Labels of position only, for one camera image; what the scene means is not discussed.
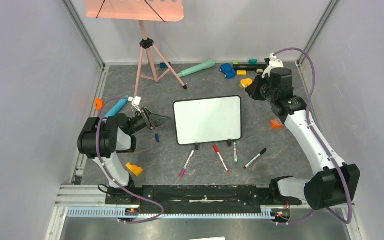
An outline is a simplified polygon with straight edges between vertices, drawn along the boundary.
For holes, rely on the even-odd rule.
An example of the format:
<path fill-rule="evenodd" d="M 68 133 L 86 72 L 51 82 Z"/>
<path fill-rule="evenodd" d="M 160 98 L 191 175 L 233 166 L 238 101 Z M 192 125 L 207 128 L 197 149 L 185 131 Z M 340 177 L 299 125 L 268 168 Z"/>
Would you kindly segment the black framed whiteboard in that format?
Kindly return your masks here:
<path fill-rule="evenodd" d="M 172 104 L 180 146 L 239 140 L 243 135 L 239 95 L 178 100 Z"/>

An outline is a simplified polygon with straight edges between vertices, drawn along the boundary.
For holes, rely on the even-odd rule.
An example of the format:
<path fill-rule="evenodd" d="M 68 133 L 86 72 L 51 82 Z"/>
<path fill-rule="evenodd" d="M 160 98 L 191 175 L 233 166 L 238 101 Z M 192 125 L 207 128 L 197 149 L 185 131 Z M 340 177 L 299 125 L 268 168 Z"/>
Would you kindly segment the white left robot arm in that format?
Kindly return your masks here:
<path fill-rule="evenodd" d="M 133 117 L 118 113 L 110 117 L 89 117 L 77 139 L 79 152 L 93 160 L 104 173 L 112 188 L 120 188 L 118 197 L 125 204 L 133 203 L 137 190 L 130 186 L 131 175 L 118 158 L 121 153 L 133 153 L 137 148 L 135 133 L 155 130 L 171 118 L 141 108 Z"/>

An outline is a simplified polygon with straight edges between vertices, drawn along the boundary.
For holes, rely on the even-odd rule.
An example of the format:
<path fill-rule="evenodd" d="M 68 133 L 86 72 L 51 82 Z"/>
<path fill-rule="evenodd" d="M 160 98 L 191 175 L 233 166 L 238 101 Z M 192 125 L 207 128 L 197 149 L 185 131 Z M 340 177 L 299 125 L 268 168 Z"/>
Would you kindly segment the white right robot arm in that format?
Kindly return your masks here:
<path fill-rule="evenodd" d="M 302 97 L 294 95 L 292 71 L 276 67 L 260 73 L 245 88 L 256 101 L 268 101 L 272 112 L 296 138 L 312 172 L 311 179 L 283 176 L 270 182 L 269 199 L 282 204 L 289 197 L 306 201 L 313 210 L 323 210 L 354 200 L 361 172 L 347 164 L 327 143 Z"/>

